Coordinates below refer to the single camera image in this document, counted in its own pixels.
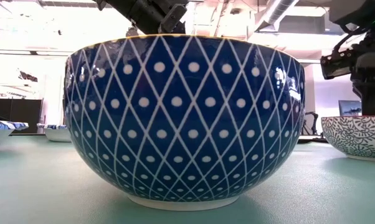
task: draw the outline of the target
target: black machine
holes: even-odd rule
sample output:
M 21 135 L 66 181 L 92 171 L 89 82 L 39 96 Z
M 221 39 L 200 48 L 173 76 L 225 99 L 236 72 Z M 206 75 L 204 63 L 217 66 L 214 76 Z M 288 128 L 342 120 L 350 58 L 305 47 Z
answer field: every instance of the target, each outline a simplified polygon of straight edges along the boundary
M 180 22 L 188 0 L 95 0 L 102 10 L 106 4 L 129 19 L 134 29 L 145 34 L 185 34 Z M 351 74 L 353 91 L 361 98 L 362 114 L 375 115 L 375 0 L 332 0 L 330 21 L 341 26 L 347 36 L 333 53 L 321 58 L 325 79 Z M 358 28 L 349 30 L 348 24 Z M 359 44 L 340 51 L 354 35 L 366 34 Z

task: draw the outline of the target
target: blue and white patterned bowl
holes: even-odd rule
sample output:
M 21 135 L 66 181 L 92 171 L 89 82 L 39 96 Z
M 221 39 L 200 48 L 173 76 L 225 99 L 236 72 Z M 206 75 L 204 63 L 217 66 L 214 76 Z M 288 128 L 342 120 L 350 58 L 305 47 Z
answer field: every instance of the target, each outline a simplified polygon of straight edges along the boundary
M 152 35 L 68 58 L 65 114 L 100 177 L 166 210 L 232 203 L 270 177 L 298 141 L 303 67 L 238 40 Z
M 71 142 L 70 132 L 66 125 L 37 124 L 45 131 L 48 140 L 54 142 Z
M 375 116 L 322 118 L 323 135 L 347 157 L 375 161 Z
M 5 141 L 14 130 L 21 131 L 28 127 L 29 125 L 27 123 L 0 121 L 0 144 Z

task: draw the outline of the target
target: light green table surface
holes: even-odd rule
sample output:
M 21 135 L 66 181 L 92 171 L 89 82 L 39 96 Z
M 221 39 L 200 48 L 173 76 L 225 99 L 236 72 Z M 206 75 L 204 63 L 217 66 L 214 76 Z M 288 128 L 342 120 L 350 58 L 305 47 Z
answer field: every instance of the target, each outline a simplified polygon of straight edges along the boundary
M 227 207 L 145 208 L 99 178 L 71 144 L 44 136 L 0 146 L 0 224 L 375 224 L 375 162 L 298 145 L 271 178 Z

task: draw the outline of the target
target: white dot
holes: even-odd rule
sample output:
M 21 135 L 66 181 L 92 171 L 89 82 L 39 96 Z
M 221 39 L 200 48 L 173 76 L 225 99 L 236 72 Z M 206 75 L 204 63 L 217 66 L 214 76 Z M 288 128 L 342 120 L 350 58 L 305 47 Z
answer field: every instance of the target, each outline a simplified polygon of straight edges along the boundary
M 229 74 L 230 72 L 232 72 L 232 66 L 229 65 L 228 63 L 224 64 L 222 66 L 222 72 L 225 74 Z
M 110 104 L 111 104 L 112 108 L 114 108 L 114 109 L 117 109 L 120 106 L 120 102 L 118 101 L 118 99 L 112 99 Z
M 167 132 L 165 130 L 158 130 L 157 137 L 160 139 L 164 139 L 167 137 Z
M 103 134 L 105 135 L 106 138 L 112 137 L 112 133 L 109 130 L 105 130 L 105 132 Z
M 124 65 L 123 72 L 125 75 L 131 74 L 133 71 L 132 65 Z
M 219 137 L 220 138 L 227 138 L 229 135 L 229 132 L 227 130 L 222 130 L 219 132 Z
M 134 131 L 134 130 L 129 130 L 128 131 L 128 137 L 130 137 L 130 138 L 136 138 L 136 131 Z
M 236 102 L 236 105 L 239 107 L 239 108 L 243 108 L 245 107 L 245 100 L 243 98 L 240 98 L 237 100 Z
M 179 97 L 179 96 L 175 96 L 172 100 L 171 100 L 171 104 L 173 106 L 181 106 L 182 105 L 182 99 Z
M 125 161 L 125 162 L 128 162 L 130 160 L 130 157 L 127 156 L 127 155 L 123 155 L 121 156 L 121 158 Z
M 100 78 L 103 78 L 104 76 L 106 75 L 106 70 L 104 70 L 104 69 L 99 69 L 99 72 L 98 72 L 98 76 L 100 77 Z
M 192 129 L 189 132 L 187 132 L 187 135 L 189 135 L 189 138 L 195 139 L 195 138 L 198 137 L 199 132 L 197 130 L 195 130 L 195 129 Z
M 251 70 L 251 74 L 252 74 L 254 77 L 259 76 L 259 75 L 260 75 L 260 70 L 259 70 L 259 68 L 257 68 L 257 67 L 252 68 L 252 70 Z
M 247 132 L 247 137 L 248 137 L 248 138 L 252 138 L 252 137 L 254 137 L 254 135 L 255 135 L 255 131 L 254 131 L 254 130 L 249 130 L 249 131 Z
M 87 131 L 87 132 L 86 132 L 86 135 L 87 135 L 88 138 L 91 138 L 91 137 L 92 137 L 92 133 L 91 133 L 90 131 Z
M 263 103 L 262 103 L 262 107 L 264 109 L 268 109 L 270 107 L 270 102 L 268 100 L 265 100 Z
M 91 109 L 91 110 L 96 109 L 96 103 L 93 102 L 93 101 L 89 102 L 89 109 Z
M 200 70 L 200 65 L 197 62 L 191 62 L 189 64 L 189 71 L 191 72 L 198 72 Z
M 139 99 L 139 106 L 141 106 L 141 107 L 147 107 L 147 106 L 149 106 L 149 99 L 147 99 L 146 97 L 142 97 L 142 98 L 140 98 Z
M 230 156 L 229 157 L 229 161 L 231 161 L 231 162 L 236 161 L 236 159 L 237 159 L 237 156 Z
M 269 132 L 269 137 L 274 137 L 275 136 L 275 131 L 274 130 L 271 130 L 270 132 Z
M 183 161 L 183 158 L 180 157 L 180 156 L 176 156 L 176 157 L 174 158 L 174 162 L 176 162 L 176 163 L 181 163 L 182 161 Z
M 205 102 L 206 106 L 213 107 L 216 104 L 214 97 L 208 97 Z
M 165 64 L 163 62 L 157 62 L 155 65 L 154 65 L 154 70 L 156 72 L 163 72 L 165 70 Z
M 154 162 L 156 159 L 153 156 L 148 156 L 148 157 L 146 157 L 146 160 L 148 162 Z
M 203 162 L 210 162 L 210 161 L 211 161 L 211 157 L 209 157 L 209 156 L 204 156 L 204 157 L 201 159 L 201 161 L 203 161 Z

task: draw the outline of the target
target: ceramic bowl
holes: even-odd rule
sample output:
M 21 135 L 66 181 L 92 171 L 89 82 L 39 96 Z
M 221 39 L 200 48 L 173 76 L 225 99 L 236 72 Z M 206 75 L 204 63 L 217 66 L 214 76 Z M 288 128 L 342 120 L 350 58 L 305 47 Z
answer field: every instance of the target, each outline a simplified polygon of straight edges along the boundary
M 38 128 L 44 129 L 46 137 L 54 142 L 71 142 L 70 132 L 66 125 L 37 124 Z
M 322 118 L 323 135 L 347 157 L 375 161 L 375 116 Z
M 166 210 L 234 202 L 298 141 L 303 67 L 231 39 L 152 35 L 71 55 L 65 114 L 84 161 L 132 201 Z
M 4 142 L 14 130 L 21 131 L 28 127 L 27 123 L 0 121 L 0 144 Z

